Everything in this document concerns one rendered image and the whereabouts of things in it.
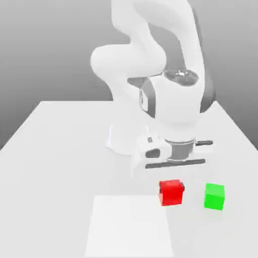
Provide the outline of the small green cube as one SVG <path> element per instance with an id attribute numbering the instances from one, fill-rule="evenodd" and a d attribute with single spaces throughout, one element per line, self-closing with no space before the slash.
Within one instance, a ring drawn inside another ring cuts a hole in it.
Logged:
<path id="1" fill-rule="evenodd" d="M 225 187 L 223 185 L 206 183 L 204 207 L 213 210 L 223 210 Z"/>

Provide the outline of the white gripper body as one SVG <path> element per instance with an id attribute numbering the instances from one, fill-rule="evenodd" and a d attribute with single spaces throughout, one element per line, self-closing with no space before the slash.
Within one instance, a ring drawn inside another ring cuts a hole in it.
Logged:
<path id="1" fill-rule="evenodd" d="M 190 154 L 185 161 L 169 161 L 158 157 L 161 151 L 135 151 L 131 159 L 130 176 L 132 179 L 171 180 L 180 175 L 196 171 L 199 167 L 208 164 L 212 159 L 213 150 L 199 150 Z"/>

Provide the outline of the small red cube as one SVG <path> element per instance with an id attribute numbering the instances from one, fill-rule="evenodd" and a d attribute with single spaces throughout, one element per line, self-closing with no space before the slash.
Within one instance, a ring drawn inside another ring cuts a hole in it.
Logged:
<path id="1" fill-rule="evenodd" d="M 159 199 L 161 205 L 181 205 L 184 190 L 184 184 L 178 179 L 159 181 Z"/>

